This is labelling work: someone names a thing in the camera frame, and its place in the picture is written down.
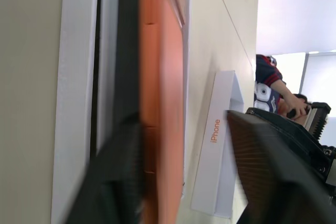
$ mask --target iphone box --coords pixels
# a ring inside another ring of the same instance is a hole
[[[241,94],[234,71],[216,74],[193,191],[193,210],[232,217],[237,172],[226,111],[243,112]]]

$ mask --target table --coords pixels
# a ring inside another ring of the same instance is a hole
[[[245,108],[253,106],[258,0],[190,0],[188,94],[185,124],[185,195],[177,224],[236,223],[245,196],[236,183],[233,217],[190,209],[215,73],[235,70]]]

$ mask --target jersey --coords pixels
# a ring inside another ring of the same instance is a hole
[[[271,85],[282,80],[282,74],[272,66],[263,55],[256,57],[256,83],[254,89],[254,107],[272,113],[278,113],[280,94],[271,89]]]

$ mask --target person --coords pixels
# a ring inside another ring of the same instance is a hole
[[[306,115],[308,105],[286,87],[282,80],[282,74],[276,65],[276,59],[272,56],[256,56],[254,107],[278,113],[279,102],[282,98],[288,106],[288,111],[295,109],[296,115],[293,119],[298,119]]]

